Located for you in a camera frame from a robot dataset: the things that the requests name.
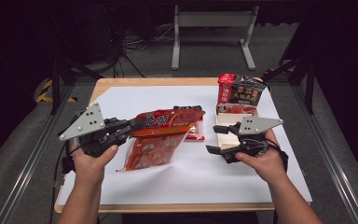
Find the wooden table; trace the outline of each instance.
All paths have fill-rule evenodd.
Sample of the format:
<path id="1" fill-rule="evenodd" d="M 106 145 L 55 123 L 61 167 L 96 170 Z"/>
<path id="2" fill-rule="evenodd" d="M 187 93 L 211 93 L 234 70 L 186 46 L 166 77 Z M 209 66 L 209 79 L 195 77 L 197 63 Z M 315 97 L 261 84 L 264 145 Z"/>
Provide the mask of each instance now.
<path id="1" fill-rule="evenodd" d="M 144 86 L 217 86 L 217 77 L 189 78 L 102 78 L 99 79 L 90 101 L 94 102 L 111 87 Z M 55 204 L 60 213 L 63 205 Z M 100 213 L 153 213 L 153 212 L 223 212 L 273 210 L 273 203 L 168 203 L 168 204 L 109 204 L 100 205 Z"/>

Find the table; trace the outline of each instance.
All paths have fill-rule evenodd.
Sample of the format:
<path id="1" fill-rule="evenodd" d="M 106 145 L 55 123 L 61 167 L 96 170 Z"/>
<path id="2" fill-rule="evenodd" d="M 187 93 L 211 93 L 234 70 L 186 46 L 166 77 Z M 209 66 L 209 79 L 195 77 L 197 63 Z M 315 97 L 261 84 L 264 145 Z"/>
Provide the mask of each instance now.
<path id="1" fill-rule="evenodd" d="M 178 89 L 186 88 L 188 92 L 192 92 L 196 88 L 200 90 L 206 90 L 207 92 L 204 93 L 203 95 L 200 92 L 199 96 L 201 100 L 204 100 L 205 99 L 204 97 L 208 97 L 209 99 L 211 99 L 211 103 L 209 105 L 213 105 L 214 100 L 217 100 L 217 78 L 194 77 L 194 78 L 102 78 L 98 80 L 94 93 L 91 95 L 90 101 L 92 103 L 95 101 L 98 101 L 100 103 L 101 109 L 103 111 L 103 116 L 105 117 L 106 113 L 109 114 L 111 112 L 107 112 L 104 109 L 110 108 L 111 107 L 111 105 L 109 105 L 110 103 L 115 104 L 115 100 L 111 92 L 112 91 L 118 92 L 117 90 L 122 91 L 125 90 L 126 88 L 129 88 L 129 90 L 132 91 L 134 90 L 151 91 L 152 89 L 158 90 L 159 93 L 163 93 L 161 95 L 163 95 L 164 97 L 159 97 L 157 100 L 157 104 L 164 104 L 164 98 L 170 97 L 167 91 L 161 92 L 161 90 L 175 91 L 175 88 Z M 210 94 L 209 91 L 216 91 L 216 95 L 214 96 L 213 94 Z M 184 100 L 178 102 L 180 103 L 186 102 L 187 94 L 188 94 L 187 92 L 183 92 L 182 95 L 177 95 L 178 99 L 180 99 L 181 97 L 185 97 Z M 106 95 L 109 95 L 107 100 L 110 103 L 109 102 L 107 103 L 105 101 Z M 126 99 L 122 99 L 120 97 L 120 100 L 117 102 L 126 102 L 125 100 Z M 206 111 L 205 116 L 208 115 L 204 117 L 204 134 L 206 136 L 206 140 L 205 142 L 197 143 L 198 144 L 197 148 L 200 148 L 200 150 L 193 151 L 194 154 L 192 154 L 194 155 L 194 157 L 198 157 L 198 156 L 202 157 L 202 160 L 200 160 L 201 161 L 200 164 L 194 165 L 194 163 L 191 163 L 192 158 L 189 158 L 188 156 L 184 157 L 184 155 L 188 155 L 186 153 L 188 153 L 189 150 L 194 150 L 194 149 L 189 149 L 194 146 L 193 143 L 186 143 L 186 142 L 182 143 L 182 145 L 175 150 L 175 155 L 173 157 L 172 163 L 165 166 L 157 167 L 156 174 L 158 175 L 151 174 L 152 172 L 146 170 L 142 171 L 143 172 L 142 175 L 135 173 L 138 171 L 134 171 L 133 173 L 118 174 L 117 172 L 115 172 L 115 170 L 112 171 L 112 169 L 118 168 L 117 164 L 113 164 L 112 166 L 108 167 L 111 163 L 115 163 L 114 161 L 112 161 L 106 167 L 106 173 L 105 173 L 106 176 L 103 182 L 103 195 L 102 195 L 102 201 L 99 210 L 100 213 L 256 211 L 256 210 L 274 209 L 272 200 L 270 199 L 269 196 L 267 183 L 261 180 L 261 178 L 255 173 L 255 171 L 252 168 L 244 164 L 241 164 L 239 162 L 226 164 L 224 161 L 222 161 L 222 158 L 215 155 L 208 154 L 208 152 L 206 152 L 206 148 L 204 145 L 217 144 L 216 143 L 217 137 L 215 136 L 215 133 L 213 132 L 212 129 L 213 126 L 212 123 L 214 122 L 213 120 L 214 109 L 212 108 L 213 111 L 212 112 L 211 107 L 209 105 L 207 105 L 206 108 L 203 108 Z M 121 114 L 123 114 L 124 112 L 128 112 L 128 113 L 144 112 L 144 111 L 132 111 L 133 107 L 131 109 L 126 109 L 126 108 L 123 109 L 117 107 L 115 108 L 116 111 L 121 111 L 120 112 Z M 260 99 L 260 103 L 258 106 L 258 115 L 264 118 L 268 118 L 268 117 L 273 118 L 278 116 L 276 113 L 275 106 L 273 105 L 272 99 L 267 90 L 263 92 L 262 98 Z M 283 127 L 282 126 L 275 127 L 274 132 L 276 133 L 277 139 L 281 144 L 282 148 L 285 148 L 286 153 L 289 155 L 290 158 L 289 170 L 288 170 L 289 177 L 292 179 L 292 182 L 294 182 L 295 186 L 299 189 L 300 193 L 303 195 L 306 201 L 310 203 L 312 199 L 310 197 L 309 190 L 305 183 L 304 177 L 299 169 L 298 163 L 296 161 L 296 156 L 294 155 L 294 152 L 290 147 L 290 143 L 287 139 Z M 221 171 L 221 174 L 208 173 L 209 172 L 208 170 L 201 169 L 201 167 L 208 167 L 208 165 L 211 162 L 214 162 L 213 166 L 216 167 L 214 171 L 215 172 Z M 181 174 L 181 172 L 188 172 L 188 170 L 183 168 L 192 169 L 192 172 L 193 171 L 195 172 L 195 174 L 190 174 L 188 176 L 188 179 L 193 178 L 192 181 L 194 181 L 195 184 L 192 182 L 188 182 L 186 183 L 185 186 L 181 186 L 180 185 L 181 182 L 174 183 L 175 178 L 180 179 L 181 175 L 183 175 Z M 203 174 L 206 176 L 203 177 L 201 181 L 205 183 L 213 183 L 213 188 L 211 188 L 211 185 L 199 187 L 199 183 L 196 183 L 197 181 L 199 181 L 198 180 L 199 172 L 203 172 Z M 119 178 L 116 178 L 116 180 L 114 180 L 115 175 L 119 175 Z M 74 177 L 75 175 L 70 173 L 65 178 L 65 184 L 67 184 L 67 186 L 64 185 L 63 188 L 61 188 L 58 199 L 55 204 L 55 210 L 58 213 L 60 213 L 63 209 L 66 198 L 69 195 L 70 190 L 72 188 L 71 181 L 74 180 Z M 225 181 L 228 182 L 228 184 L 231 187 L 231 190 L 227 190 L 226 187 L 225 192 L 221 191 L 222 190 L 221 183 L 219 182 L 221 182 L 222 178 L 225 178 Z M 152 196 L 145 195 L 145 193 L 142 192 L 142 190 L 143 188 L 147 188 L 145 187 L 147 185 L 153 186 L 154 183 L 150 184 L 148 182 L 154 182 L 154 181 L 158 182 L 158 187 L 154 186 L 153 188 L 149 188 L 147 192 L 150 194 L 154 194 L 156 196 L 156 200 L 153 201 L 150 198 L 148 198 Z M 187 180 L 183 178 L 180 179 L 180 181 L 186 182 Z M 142 187 L 133 188 L 131 184 L 137 184 Z M 237 196 L 234 194 L 235 193 L 234 191 L 238 191 L 242 193 L 243 191 L 252 192 L 252 193 L 248 193 L 248 195 Z M 216 195 L 224 195 L 225 198 L 216 197 Z"/>

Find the forearm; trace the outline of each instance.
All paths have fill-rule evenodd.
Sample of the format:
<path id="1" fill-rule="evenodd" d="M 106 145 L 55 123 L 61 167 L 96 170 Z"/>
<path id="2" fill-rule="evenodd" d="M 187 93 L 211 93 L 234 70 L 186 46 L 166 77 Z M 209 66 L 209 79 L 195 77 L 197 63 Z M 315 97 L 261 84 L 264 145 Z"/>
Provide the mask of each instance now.
<path id="1" fill-rule="evenodd" d="M 58 223 L 96 223 L 101 200 L 101 186 L 75 184 Z"/>
<path id="2" fill-rule="evenodd" d="M 268 187 L 280 223 L 322 223 L 287 176 Z"/>

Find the white paper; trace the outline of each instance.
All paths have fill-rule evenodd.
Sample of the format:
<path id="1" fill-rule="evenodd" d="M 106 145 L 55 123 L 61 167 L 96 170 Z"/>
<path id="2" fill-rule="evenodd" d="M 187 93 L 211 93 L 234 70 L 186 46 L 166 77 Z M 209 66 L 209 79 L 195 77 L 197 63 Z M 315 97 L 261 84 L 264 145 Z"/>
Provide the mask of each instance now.
<path id="1" fill-rule="evenodd" d="M 132 119 L 138 114 L 175 105 L 201 105 L 205 141 L 183 142 L 174 152 L 172 162 L 143 170 L 122 169 L 128 142 L 106 166 L 101 204 L 170 204 L 170 203 L 272 203 L 267 183 L 255 171 L 241 163 L 227 164 L 210 154 L 205 145 L 217 146 L 215 105 L 217 86 L 113 87 L 96 102 L 105 119 Z M 277 119 L 275 105 L 267 89 L 257 107 L 262 118 Z M 298 166 L 283 126 L 274 132 L 289 156 L 288 175 L 301 195 L 311 202 L 310 192 Z M 57 205 L 64 205 L 75 181 L 75 173 L 66 176 Z"/>

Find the hand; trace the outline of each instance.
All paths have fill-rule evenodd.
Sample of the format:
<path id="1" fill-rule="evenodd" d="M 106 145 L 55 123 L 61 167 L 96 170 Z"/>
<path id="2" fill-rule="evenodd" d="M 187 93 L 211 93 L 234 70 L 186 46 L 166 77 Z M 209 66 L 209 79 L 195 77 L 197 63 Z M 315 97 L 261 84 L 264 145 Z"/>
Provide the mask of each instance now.
<path id="1" fill-rule="evenodd" d="M 104 167 L 110 162 L 118 151 L 118 146 L 114 145 L 108 148 L 100 157 L 93 158 L 84 154 L 79 149 L 72 153 L 76 169 L 76 185 L 80 186 L 98 186 L 103 182 Z"/>
<path id="2" fill-rule="evenodd" d="M 271 129 L 266 131 L 266 138 L 276 143 L 277 146 L 279 145 Z M 262 157 L 258 158 L 249 156 L 243 152 L 237 153 L 235 157 L 237 160 L 254 168 L 257 174 L 269 184 L 273 184 L 287 177 L 283 168 L 281 155 L 275 149 L 268 149 Z"/>

